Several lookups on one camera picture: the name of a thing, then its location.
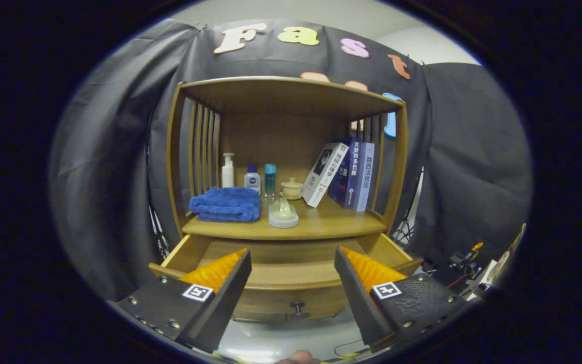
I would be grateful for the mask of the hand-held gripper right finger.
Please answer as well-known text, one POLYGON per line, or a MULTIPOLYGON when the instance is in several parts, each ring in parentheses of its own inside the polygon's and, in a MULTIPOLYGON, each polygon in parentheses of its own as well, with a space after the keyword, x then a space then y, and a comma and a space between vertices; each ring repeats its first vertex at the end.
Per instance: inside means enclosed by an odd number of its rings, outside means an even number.
POLYGON ((363 343, 406 350, 464 315, 468 302, 425 274, 407 276, 344 246, 333 263, 363 343))

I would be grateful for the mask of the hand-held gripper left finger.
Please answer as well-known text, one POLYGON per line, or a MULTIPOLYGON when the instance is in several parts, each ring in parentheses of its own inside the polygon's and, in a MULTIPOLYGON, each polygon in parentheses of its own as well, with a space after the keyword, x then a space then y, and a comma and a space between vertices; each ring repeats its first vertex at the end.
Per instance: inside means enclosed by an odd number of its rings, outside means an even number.
POLYGON ((219 348, 251 271, 250 250, 243 248, 180 278, 156 276, 108 305, 159 337, 211 354, 219 348))

